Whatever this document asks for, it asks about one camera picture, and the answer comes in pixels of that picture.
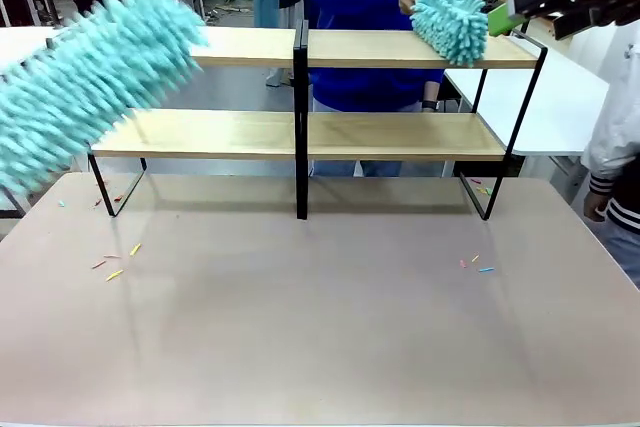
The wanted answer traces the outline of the dark-skinned bystander hand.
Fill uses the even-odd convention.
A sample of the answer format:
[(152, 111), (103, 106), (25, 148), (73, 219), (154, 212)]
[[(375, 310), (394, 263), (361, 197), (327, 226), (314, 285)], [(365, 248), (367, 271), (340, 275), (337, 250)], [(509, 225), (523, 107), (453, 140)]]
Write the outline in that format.
[(593, 222), (603, 222), (609, 197), (588, 191), (583, 203), (583, 215)]

